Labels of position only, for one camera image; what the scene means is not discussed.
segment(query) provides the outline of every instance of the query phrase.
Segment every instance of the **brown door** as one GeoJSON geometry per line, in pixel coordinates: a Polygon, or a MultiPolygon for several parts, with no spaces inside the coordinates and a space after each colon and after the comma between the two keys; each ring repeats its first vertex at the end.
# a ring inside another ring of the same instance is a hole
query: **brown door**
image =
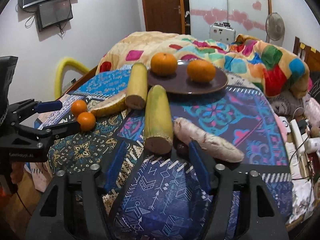
{"type": "Polygon", "coordinates": [[[144,0],[147,31],[181,34],[180,0],[144,0]]]}

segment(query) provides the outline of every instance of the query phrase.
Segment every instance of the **screw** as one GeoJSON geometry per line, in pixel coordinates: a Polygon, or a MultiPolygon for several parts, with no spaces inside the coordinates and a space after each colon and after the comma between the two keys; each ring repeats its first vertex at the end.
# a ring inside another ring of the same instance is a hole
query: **screw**
{"type": "Polygon", "coordinates": [[[97,164],[97,163],[92,164],[92,165],[90,166],[90,169],[93,170],[93,171],[96,171],[96,170],[100,169],[100,165],[97,164]]]}
{"type": "Polygon", "coordinates": [[[62,176],[64,176],[64,174],[65,174],[64,170],[57,171],[57,176],[58,177],[62,177],[62,176]]]}
{"type": "Polygon", "coordinates": [[[259,176],[259,173],[257,171],[250,171],[250,175],[252,177],[258,177],[259,176]]]}
{"type": "Polygon", "coordinates": [[[223,171],[225,168],[226,168],[226,167],[225,167],[223,164],[218,163],[218,164],[216,165],[216,169],[219,170],[219,171],[223,171]]]}

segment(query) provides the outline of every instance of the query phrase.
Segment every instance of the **plate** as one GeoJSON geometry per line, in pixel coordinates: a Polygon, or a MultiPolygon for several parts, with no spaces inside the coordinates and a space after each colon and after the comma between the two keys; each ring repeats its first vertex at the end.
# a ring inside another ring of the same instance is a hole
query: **plate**
{"type": "Polygon", "coordinates": [[[209,83],[200,84],[190,80],[187,74],[187,66],[190,61],[178,60],[178,68],[175,74],[168,77],[159,77],[148,70],[148,85],[161,85],[169,93],[201,95],[219,91],[228,84],[227,75],[216,68],[216,76],[209,83]]]}

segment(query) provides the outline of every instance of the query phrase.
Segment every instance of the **white radish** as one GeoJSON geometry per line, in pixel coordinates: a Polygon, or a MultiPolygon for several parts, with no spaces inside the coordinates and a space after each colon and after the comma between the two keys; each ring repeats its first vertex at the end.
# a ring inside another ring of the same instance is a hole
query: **white radish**
{"type": "Polygon", "coordinates": [[[244,153],[231,143],[205,132],[185,118],[179,117],[174,121],[174,133],[180,141],[187,145],[196,140],[200,147],[214,158],[230,163],[241,162],[244,158],[244,153]]]}

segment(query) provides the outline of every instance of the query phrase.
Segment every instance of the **black box below television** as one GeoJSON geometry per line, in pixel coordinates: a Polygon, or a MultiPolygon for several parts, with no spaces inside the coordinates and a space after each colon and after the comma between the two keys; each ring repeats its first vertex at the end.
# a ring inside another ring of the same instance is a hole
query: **black box below television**
{"type": "Polygon", "coordinates": [[[62,27],[62,22],[69,21],[72,18],[73,14],[70,0],[45,2],[39,4],[36,11],[36,21],[40,32],[52,25],[62,27]]]}

